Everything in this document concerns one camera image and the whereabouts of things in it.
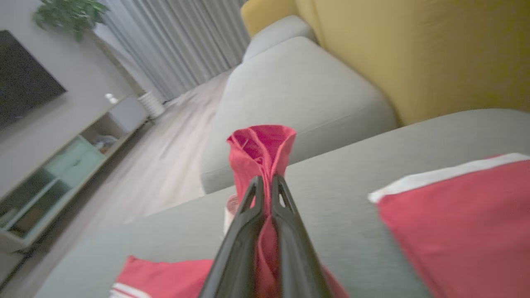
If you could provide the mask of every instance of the sofa cushion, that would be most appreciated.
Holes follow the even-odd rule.
[[[282,42],[231,74],[202,157],[206,193],[234,184],[226,138],[260,124],[297,131],[290,163],[397,127],[378,90],[304,37]]]
[[[530,154],[530,114],[474,110],[399,128],[287,168],[286,180],[319,258],[355,298],[429,297],[367,195],[405,175]],[[87,239],[37,298],[107,297],[128,255],[176,262],[214,258],[230,187]]]
[[[313,30],[302,19],[295,15],[278,20],[254,35],[246,49],[243,61],[260,54],[273,46],[293,37],[303,36],[315,40]]]

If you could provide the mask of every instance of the red fabric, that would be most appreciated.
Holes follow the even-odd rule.
[[[530,297],[530,161],[387,195],[377,206],[435,297]]]
[[[127,285],[136,291],[124,291],[117,284],[112,290],[134,298],[197,297],[212,263],[213,260],[154,263],[129,256],[116,283]],[[138,291],[147,293],[148,296],[139,295]]]
[[[278,296],[278,240],[270,218],[270,182],[275,173],[285,174],[295,134],[294,130],[284,126],[253,126],[237,130],[228,138],[231,146],[229,160],[234,170],[238,197],[244,196],[255,176],[261,175],[264,182],[265,213],[269,218],[257,243],[257,297]],[[197,297],[212,263],[212,260],[153,263],[130,256],[112,291],[134,298]],[[327,270],[325,273],[335,298],[347,298],[341,285]]]
[[[227,142],[230,144],[229,161],[234,172],[237,196],[244,197],[250,181],[263,177],[265,192],[264,212],[267,216],[261,229],[256,252],[256,296],[278,297],[278,239],[270,217],[270,183],[278,173],[285,175],[288,156],[296,132],[281,125],[252,126],[236,130]],[[342,286],[325,270],[335,298],[346,298]]]

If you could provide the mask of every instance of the shelf compartment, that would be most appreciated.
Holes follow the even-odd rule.
[[[118,125],[112,118],[111,115],[105,114],[98,121],[87,128],[81,135],[89,141],[96,150],[102,154],[106,152],[115,144],[117,141],[127,133]]]
[[[24,236],[24,241],[27,245],[34,243],[34,241],[43,233],[43,231],[57,218],[66,205],[73,199],[75,193],[80,187],[71,189],[62,197],[57,198],[54,205],[44,214],[39,222]]]
[[[105,152],[105,156],[111,157],[112,155],[114,155],[114,153],[130,138],[133,133],[134,132],[128,133],[127,135],[119,139],[116,143],[112,144],[112,146]]]
[[[44,169],[39,169],[2,199],[0,201],[0,217],[5,216],[1,223],[2,230],[8,230],[56,182],[52,174]]]
[[[71,188],[59,179],[54,179],[39,193],[38,197],[31,200],[21,212],[17,214],[10,225],[4,227],[19,238],[25,238],[39,227],[40,222],[47,216],[53,206],[60,201]]]

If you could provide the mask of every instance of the tv screen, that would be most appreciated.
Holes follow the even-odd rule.
[[[0,129],[64,92],[9,31],[0,31]]]

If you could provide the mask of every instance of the gray curtain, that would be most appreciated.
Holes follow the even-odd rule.
[[[165,100],[238,65],[246,0],[104,0],[106,22]]]

